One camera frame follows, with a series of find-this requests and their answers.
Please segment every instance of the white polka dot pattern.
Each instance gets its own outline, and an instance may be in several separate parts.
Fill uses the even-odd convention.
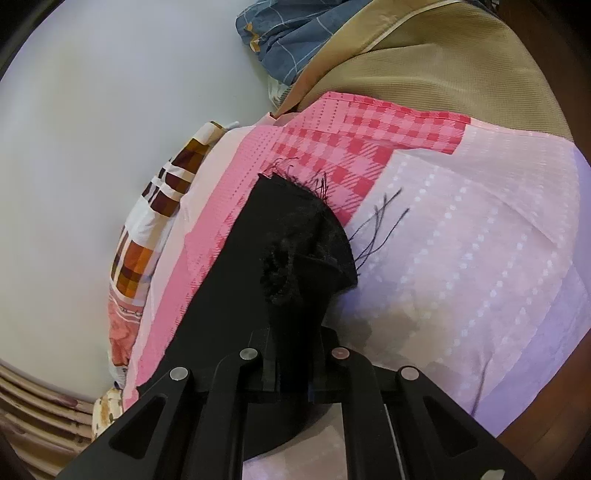
[[[535,335],[570,267],[579,215],[571,149],[550,135],[476,122],[452,155],[396,151],[347,230],[384,192],[403,188],[378,243],[411,210],[329,313],[342,342],[387,368],[417,365],[466,408],[485,398]],[[373,233],[362,229],[353,251]]]

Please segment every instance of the blue checkered cloth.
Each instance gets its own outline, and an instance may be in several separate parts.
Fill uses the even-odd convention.
[[[240,14],[236,29],[269,75],[291,85],[329,38],[370,1],[259,1]]]

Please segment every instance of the white wall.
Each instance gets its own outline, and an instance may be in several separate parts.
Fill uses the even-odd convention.
[[[101,395],[117,237],[208,120],[269,110],[234,20],[250,0],[66,0],[0,82],[0,360]]]

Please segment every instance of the black cloth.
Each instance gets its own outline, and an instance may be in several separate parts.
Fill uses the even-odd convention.
[[[253,330],[271,325],[280,389],[303,395],[249,405],[245,459],[285,443],[317,415],[305,395],[310,336],[331,297],[356,284],[349,241],[319,195],[276,174],[259,176],[140,394],[180,365],[199,376],[248,346]]]

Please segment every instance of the pink checkered fabric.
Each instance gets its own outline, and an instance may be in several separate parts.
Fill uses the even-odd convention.
[[[337,105],[327,109],[327,103],[335,101]],[[279,159],[274,167],[303,183],[326,175],[329,206],[343,225],[394,150],[426,148],[451,154],[471,122],[460,113],[422,112],[348,93],[329,92],[317,103],[283,127],[272,146]],[[321,127],[327,110],[335,118]]]
[[[327,203],[346,225],[392,153],[425,148],[451,154],[471,118],[420,112],[360,95],[329,92],[285,125],[260,125],[241,142],[194,225],[186,225],[174,267],[139,364],[132,365],[126,407],[172,340],[191,299],[222,250],[259,173],[285,174],[313,188],[326,176]]]

